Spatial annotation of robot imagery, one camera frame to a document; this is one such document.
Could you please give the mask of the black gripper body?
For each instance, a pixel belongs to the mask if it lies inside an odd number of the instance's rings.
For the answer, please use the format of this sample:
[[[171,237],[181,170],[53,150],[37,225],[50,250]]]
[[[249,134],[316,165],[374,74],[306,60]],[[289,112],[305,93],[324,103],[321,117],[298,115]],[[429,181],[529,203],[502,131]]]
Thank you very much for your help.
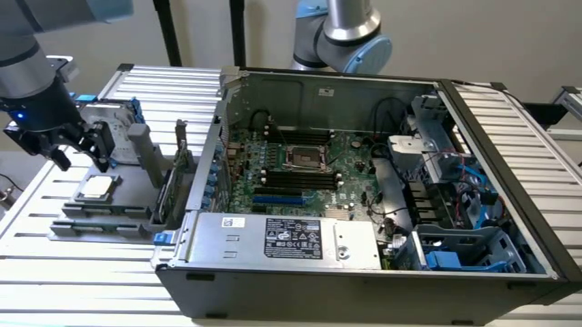
[[[5,133],[30,155],[49,156],[58,145],[74,146],[91,156],[99,154],[94,128],[82,117],[63,80],[57,77],[41,93],[2,98],[2,111],[17,123]]]

